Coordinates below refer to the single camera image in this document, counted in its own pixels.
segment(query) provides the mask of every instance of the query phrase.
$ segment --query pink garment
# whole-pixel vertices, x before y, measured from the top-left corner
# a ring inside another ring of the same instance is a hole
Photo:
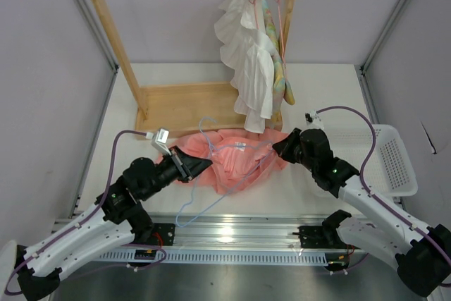
[[[287,166],[287,163],[279,158],[271,147],[272,143],[283,140],[287,136],[286,133],[267,128],[263,134],[232,129],[206,132],[206,134],[217,150],[212,151],[213,165],[200,175],[197,179],[197,185],[212,185],[219,194],[226,194],[231,187],[251,172],[269,152],[271,154],[243,183],[235,188],[234,192],[244,190],[250,185],[268,178],[272,170],[280,171]],[[246,145],[258,147],[258,149],[224,147],[226,145]],[[181,150],[192,156],[200,158],[208,158],[209,156],[209,143],[201,133],[181,137],[171,146],[179,146]],[[191,181],[183,185],[193,184],[194,181]]]

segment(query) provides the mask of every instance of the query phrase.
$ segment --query wooden post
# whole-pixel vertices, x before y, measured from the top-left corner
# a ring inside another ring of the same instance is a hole
[[[282,48],[282,39],[279,37],[279,47],[280,52],[286,50],[287,40],[288,40],[288,32],[290,31],[290,23],[291,16],[293,12],[293,8],[295,7],[295,0],[285,0],[285,10],[283,11],[283,19],[282,19],[282,30],[280,36],[283,37],[283,48]]]
[[[122,44],[121,38],[119,37],[119,32],[116,26],[114,25],[113,18],[111,17],[111,13],[106,5],[105,0],[92,0],[94,7],[96,9],[97,15],[101,21],[105,29],[106,36],[110,41],[111,47],[114,50],[114,54],[118,59],[119,65],[124,72],[125,79],[128,82],[128,86],[132,90],[133,96],[138,104],[138,108],[144,114],[144,117],[147,117],[147,101],[144,95],[141,92],[140,86],[136,81],[135,74],[133,73],[132,66],[130,65],[130,61],[128,60],[127,54],[125,52],[124,46]]]

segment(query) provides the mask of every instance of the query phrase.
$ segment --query wooden clothes rack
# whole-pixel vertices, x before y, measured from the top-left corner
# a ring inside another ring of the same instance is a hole
[[[199,121],[204,116],[218,121],[217,124],[206,121],[203,125],[205,130],[243,128],[246,117],[233,111],[238,92],[229,82],[140,87],[106,1],[92,0],[92,3],[137,102],[137,130],[154,131],[164,127],[170,130],[171,137],[180,137],[198,132]],[[285,0],[281,32],[283,39],[279,38],[279,44],[283,41],[284,48],[294,5],[295,0]],[[282,123],[282,117],[279,116],[275,128],[280,130]]]

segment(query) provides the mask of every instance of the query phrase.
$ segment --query pastel garment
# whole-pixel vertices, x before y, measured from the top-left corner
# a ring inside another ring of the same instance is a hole
[[[286,138],[286,133],[267,128],[263,134],[238,129],[218,130],[217,132],[206,132],[206,134],[216,150],[212,152],[210,158],[213,165],[198,177],[196,183],[198,186],[213,186],[217,193],[226,194],[230,188],[237,185],[249,174],[265,156],[268,156],[233,191],[239,192],[267,179],[273,171],[280,171],[287,166],[287,162],[279,158],[271,147],[272,143]],[[181,137],[172,146],[179,146],[181,150],[192,156],[200,158],[209,156],[209,143],[201,133]],[[243,146],[252,146],[253,148],[244,148]],[[194,180],[182,185],[194,185]]]
[[[265,30],[268,37],[274,44],[277,53],[272,54],[272,60],[274,64],[274,84],[273,84],[273,114],[271,120],[276,122],[277,116],[280,114],[280,106],[282,100],[290,104],[295,104],[295,97],[291,90],[290,82],[285,74],[286,70],[283,67],[282,58],[280,57],[279,41],[277,39],[276,27],[274,25],[271,11],[269,10],[266,0],[261,0],[261,6],[263,8],[263,18],[265,22]]]
[[[224,43],[220,49],[222,62],[235,70],[230,82],[238,90],[234,110],[246,115],[246,130],[263,133],[265,119],[270,119],[273,113],[274,63],[271,55],[277,50],[265,33],[261,0],[256,0],[256,11],[249,1],[252,0],[225,0],[219,6],[225,13],[214,29]]]

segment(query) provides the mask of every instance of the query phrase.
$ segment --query wooden base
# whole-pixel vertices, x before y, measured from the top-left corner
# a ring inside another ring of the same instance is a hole
[[[244,128],[246,116],[233,111],[238,91],[229,82],[199,82],[195,84],[162,85],[141,87],[148,107],[148,119],[138,109],[136,130],[155,131],[166,128],[169,137],[181,137],[199,132],[199,122],[205,117],[218,123],[205,120],[202,130],[222,128]],[[282,116],[277,123],[266,127],[282,129]]]

